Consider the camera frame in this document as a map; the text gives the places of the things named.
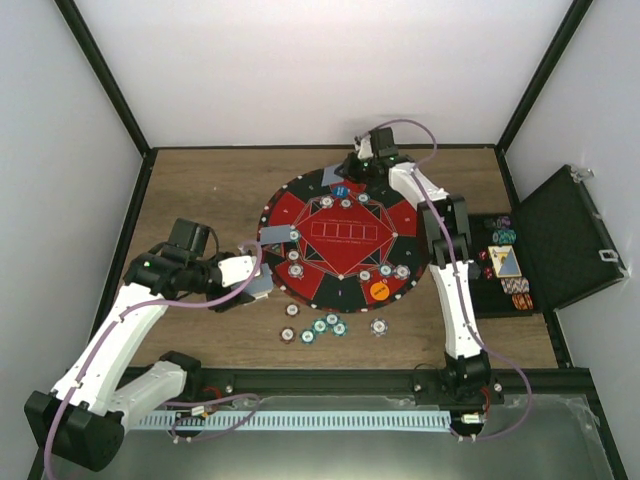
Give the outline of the blue small blind button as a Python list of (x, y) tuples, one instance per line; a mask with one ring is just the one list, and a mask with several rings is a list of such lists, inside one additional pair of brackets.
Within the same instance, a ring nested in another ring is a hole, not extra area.
[(332, 189), (332, 194), (336, 198), (346, 198), (349, 195), (349, 189), (344, 185), (337, 185)]

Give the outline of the blue backed card deck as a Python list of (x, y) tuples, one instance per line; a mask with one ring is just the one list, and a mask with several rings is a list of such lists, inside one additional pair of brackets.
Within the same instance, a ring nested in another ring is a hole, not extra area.
[(244, 292), (250, 295), (255, 301), (266, 299), (273, 290), (272, 272), (268, 264), (263, 263), (261, 270), (252, 282), (247, 285)]

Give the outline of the blue white chip top seat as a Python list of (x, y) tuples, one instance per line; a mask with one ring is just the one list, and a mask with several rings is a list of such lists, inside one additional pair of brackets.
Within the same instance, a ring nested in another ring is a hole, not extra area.
[(320, 200), (320, 205), (323, 209), (331, 208), (334, 204), (334, 199), (331, 196), (324, 196)]

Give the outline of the red 100 chip off mat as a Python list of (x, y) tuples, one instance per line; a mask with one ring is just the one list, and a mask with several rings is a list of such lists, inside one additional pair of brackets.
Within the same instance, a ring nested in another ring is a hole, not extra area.
[(295, 303), (291, 303), (286, 306), (285, 313), (289, 317), (295, 317), (300, 313), (300, 307)]

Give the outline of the blue white chip seat two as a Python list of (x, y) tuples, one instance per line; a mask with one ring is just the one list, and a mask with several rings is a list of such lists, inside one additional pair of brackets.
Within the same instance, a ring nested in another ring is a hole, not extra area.
[(287, 269), (291, 278), (302, 278), (304, 276), (304, 267), (299, 263), (291, 263)]

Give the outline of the red poker chip stack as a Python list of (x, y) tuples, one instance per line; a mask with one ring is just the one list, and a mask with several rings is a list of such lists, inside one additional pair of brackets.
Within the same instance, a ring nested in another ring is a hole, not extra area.
[(284, 327), (279, 334), (280, 341), (284, 344), (291, 344), (297, 339), (297, 332), (292, 327)]

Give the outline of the blue card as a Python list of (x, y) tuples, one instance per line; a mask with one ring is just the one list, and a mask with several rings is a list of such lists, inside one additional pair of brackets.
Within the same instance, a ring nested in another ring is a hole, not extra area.
[(259, 243), (262, 246), (287, 243), (291, 240), (291, 226), (265, 226), (260, 229), (259, 234)]
[(336, 164), (325, 167), (322, 172), (321, 186), (329, 186), (341, 183), (345, 180), (343, 176), (343, 165)]

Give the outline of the teal 50 chip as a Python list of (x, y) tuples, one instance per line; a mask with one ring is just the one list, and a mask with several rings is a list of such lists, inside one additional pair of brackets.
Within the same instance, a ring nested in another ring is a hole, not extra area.
[(292, 230), (290, 231), (290, 235), (289, 235), (289, 237), (290, 237), (290, 240), (291, 240), (292, 242), (297, 242), (297, 241), (299, 241), (299, 240), (300, 240), (300, 238), (301, 238), (301, 233), (300, 233), (300, 231), (299, 231), (299, 230), (297, 230), (297, 229), (292, 229)]

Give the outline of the orange big blind button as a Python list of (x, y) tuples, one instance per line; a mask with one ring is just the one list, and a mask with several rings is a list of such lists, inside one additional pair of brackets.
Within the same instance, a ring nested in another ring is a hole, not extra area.
[(391, 290), (388, 285), (387, 279), (382, 279), (376, 282), (373, 282), (369, 286), (369, 296), (375, 302), (382, 302), (387, 300), (391, 295)]

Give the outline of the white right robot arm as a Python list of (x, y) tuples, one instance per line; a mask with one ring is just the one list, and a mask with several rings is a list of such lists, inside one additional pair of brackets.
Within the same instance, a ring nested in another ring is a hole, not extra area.
[(433, 183), (422, 163), (402, 155), (389, 122), (354, 138), (336, 174), (367, 186), (388, 186), (414, 209), (417, 238), (434, 279), (445, 327), (447, 396), (465, 403), (491, 378), (488, 353), (479, 335), (469, 286), (471, 233), (466, 200)]

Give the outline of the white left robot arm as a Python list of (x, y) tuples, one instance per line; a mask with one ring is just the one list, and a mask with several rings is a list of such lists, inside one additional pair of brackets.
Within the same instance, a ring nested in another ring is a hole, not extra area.
[(33, 392), (24, 412), (43, 455), (46, 478), (59, 456), (93, 471), (115, 457), (125, 435), (162, 405), (200, 409), (201, 363), (170, 351), (145, 373), (120, 383), (132, 357), (169, 308), (215, 309), (251, 300), (262, 248), (243, 242), (238, 254), (204, 256), (209, 226), (179, 218), (167, 241), (135, 257), (98, 331), (47, 392)]

